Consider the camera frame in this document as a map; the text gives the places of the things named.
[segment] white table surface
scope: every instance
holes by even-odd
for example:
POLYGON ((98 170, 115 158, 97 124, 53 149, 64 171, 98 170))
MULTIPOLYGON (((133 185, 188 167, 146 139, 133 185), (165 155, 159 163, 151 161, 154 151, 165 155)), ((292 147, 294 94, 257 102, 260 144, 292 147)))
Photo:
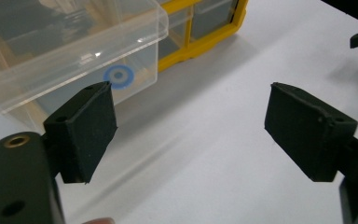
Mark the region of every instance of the white table surface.
MULTIPOLYGON (((342 223, 342 175, 312 183, 264 118, 278 81, 358 120, 358 20, 319 0, 247 9, 236 35, 116 107, 119 129, 91 183, 57 178, 68 223, 342 223)), ((0 118, 0 138, 17 131, 0 118)))

